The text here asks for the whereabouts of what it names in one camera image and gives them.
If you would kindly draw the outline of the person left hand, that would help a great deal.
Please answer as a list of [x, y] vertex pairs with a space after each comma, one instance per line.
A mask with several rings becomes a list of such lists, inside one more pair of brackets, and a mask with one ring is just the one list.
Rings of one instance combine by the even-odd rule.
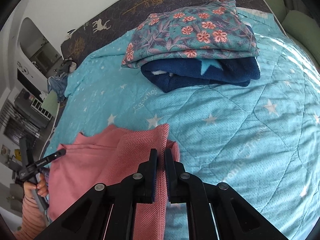
[[46, 178], [44, 174], [39, 175], [39, 182], [37, 184], [25, 181], [23, 184], [24, 194], [28, 198], [33, 198], [33, 190], [38, 190], [37, 194], [41, 197], [46, 197], [48, 195], [48, 187], [46, 183]]

